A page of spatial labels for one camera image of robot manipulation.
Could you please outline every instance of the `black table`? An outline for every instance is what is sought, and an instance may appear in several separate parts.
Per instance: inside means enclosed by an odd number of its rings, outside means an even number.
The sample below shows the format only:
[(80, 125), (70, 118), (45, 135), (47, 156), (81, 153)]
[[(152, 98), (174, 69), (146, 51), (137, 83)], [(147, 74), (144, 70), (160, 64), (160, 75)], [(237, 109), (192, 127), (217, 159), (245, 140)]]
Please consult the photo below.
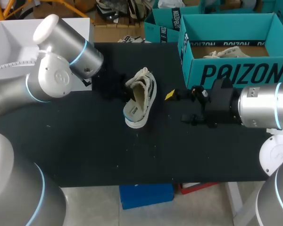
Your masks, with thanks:
[(124, 103), (91, 91), (73, 92), (48, 104), (0, 117), (0, 133), (60, 186), (265, 180), (259, 163), (265, 129), (239, 125), (192, 127), (183, 113), (190, 101), (166, 102), (184, 88), (176, 44), (96, 44), (119, 73), (153, 72), (158, 93), (144, 128), (129, 128)]

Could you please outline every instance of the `floor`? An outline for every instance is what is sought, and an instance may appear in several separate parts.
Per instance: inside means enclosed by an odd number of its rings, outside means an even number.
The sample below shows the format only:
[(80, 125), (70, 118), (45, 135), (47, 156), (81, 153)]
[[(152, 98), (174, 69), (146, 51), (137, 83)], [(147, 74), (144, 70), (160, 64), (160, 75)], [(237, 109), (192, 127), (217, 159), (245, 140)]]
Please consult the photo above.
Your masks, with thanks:
[(118, 186), (63, 188), (68, 202), (64, 226), (232, 226), (224, 184), (171, 202), (123, 210)]

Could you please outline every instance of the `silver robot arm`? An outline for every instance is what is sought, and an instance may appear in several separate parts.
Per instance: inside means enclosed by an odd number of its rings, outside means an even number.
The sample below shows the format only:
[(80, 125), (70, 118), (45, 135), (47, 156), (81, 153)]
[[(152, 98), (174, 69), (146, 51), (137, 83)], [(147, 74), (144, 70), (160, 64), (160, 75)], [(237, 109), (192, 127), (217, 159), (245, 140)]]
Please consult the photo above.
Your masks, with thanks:
[(32, 71), (0, 80), (0, 115), (64, 97), (72, 90), (73, 76), (89, 79), (103, 64), (103, 55), (55, 14), (40, 23), (33, 40), (40, 51)]
[(245, 87), (238, 105), (244, 126), (273, 134), (259, 153), (270, 178), (257, 195), (255, 210), (260, 226), (283, 226), (283, 83)]

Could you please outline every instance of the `sneaker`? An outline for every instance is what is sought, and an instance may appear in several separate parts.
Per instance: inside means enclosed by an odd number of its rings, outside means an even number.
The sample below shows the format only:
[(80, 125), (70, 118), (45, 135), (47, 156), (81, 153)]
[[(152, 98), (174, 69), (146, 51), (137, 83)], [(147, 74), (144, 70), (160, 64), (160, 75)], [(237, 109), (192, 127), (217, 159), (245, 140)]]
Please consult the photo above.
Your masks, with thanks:
[(128, 43), (128, 42), (134, 42), (134, 43), (142, 43), (144, 42), (144, 39), (142, 39), (140, 36), (138, 37), (132, 37), (130, 35), (126, 35), (123, 39), (120, 39), (118, 40), (118, 42), (125, 42), (125, 43)]
[(130, 17), (142, 21), (146, 16), (147, 10), (142, 0), (128, 0)]
[(125, 122), (129, 127), (138, 129), (147, 123), (156, 97), (156, 81), (153, 74), (144, 67), (126, 82), (126, 86), (133, 90), (135, 100), (130, 99), (124, 107)]
[(209, 56), (204, 56), (203, 58), (234, 58), (234, 57), (250, 57), (244, 54), (238, 46), (227, 48), (222, 52), (211, 52)]

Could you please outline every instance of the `yellow tag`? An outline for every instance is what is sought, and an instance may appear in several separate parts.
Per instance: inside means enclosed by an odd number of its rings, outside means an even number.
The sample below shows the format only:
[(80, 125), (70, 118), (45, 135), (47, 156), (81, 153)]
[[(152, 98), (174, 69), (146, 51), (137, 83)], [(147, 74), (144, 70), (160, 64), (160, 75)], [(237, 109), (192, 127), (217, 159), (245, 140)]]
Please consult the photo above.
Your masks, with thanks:
[(169, 99), (171, 96), (173, 96), (174, 92), (175, 92), (175, 89), (172, 90), (171, 92), (169, 92), (169, 93), (166, 95), (165, 100), (167, 100), (167, 99)]

